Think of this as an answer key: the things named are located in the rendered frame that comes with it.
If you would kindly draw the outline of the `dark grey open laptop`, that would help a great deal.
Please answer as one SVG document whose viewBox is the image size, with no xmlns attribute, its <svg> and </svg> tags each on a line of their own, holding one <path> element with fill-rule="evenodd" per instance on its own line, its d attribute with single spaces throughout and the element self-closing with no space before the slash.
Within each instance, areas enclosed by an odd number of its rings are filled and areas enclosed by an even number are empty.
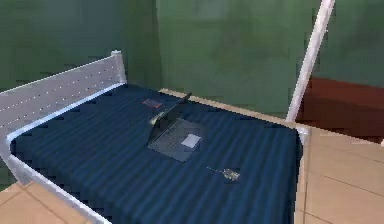
<svg viewBox="0 0 384 224">
<path fill-rule="evenodd" d="M 147 148 L 179 162 L 187 161 L 203 139 L 203 127 L 182 118 L 182 109 L 190 96 L 188 93 L 150 120 L 152 129 L 146 142 Z"/>
</svg>

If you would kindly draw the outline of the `white bed with blue cover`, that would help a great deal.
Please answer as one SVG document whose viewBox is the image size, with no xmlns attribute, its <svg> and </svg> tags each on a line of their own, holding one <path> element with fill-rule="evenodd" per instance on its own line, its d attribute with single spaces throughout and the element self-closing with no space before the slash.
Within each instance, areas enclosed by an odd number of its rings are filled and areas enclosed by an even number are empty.
<svg viewBox="0 0 384 224">
<path fill-rule="evenodd" d="M 309 132 L 190 98 L 186 162 L 146 147 L 183 97 L 129 84 L 120 52 L 0 93 L 0 157 L 92 224 L 294 224 Z"/>
</svg>

